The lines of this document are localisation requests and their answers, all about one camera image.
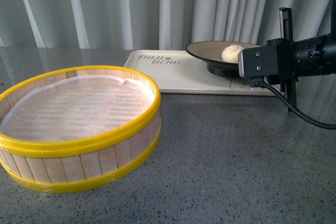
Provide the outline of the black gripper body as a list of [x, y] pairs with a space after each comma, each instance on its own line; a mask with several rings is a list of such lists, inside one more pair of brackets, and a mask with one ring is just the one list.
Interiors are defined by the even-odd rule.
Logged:
[[269, 83], [280, 83], [282, 80], [322, 76], [328, 74], [327, 55], [328, 35], [309, 38], [301, 41], [287, 41], [282, 38], [268, 40], [267, 46], [278, 46], [278, 73], [266, 77]]

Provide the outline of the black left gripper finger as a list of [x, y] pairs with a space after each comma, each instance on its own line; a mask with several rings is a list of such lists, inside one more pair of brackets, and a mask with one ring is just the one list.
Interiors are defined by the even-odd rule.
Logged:
[[285, 40], [292, 40], [292, 9], [281, 7], [279, 9], [280, 35]]

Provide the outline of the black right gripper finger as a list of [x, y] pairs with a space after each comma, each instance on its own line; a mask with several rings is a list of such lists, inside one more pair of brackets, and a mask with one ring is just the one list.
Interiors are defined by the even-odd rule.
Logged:
[[296, 83], [297, 78], [280, 78], [280, 91], [294, 107], [297, 106]]

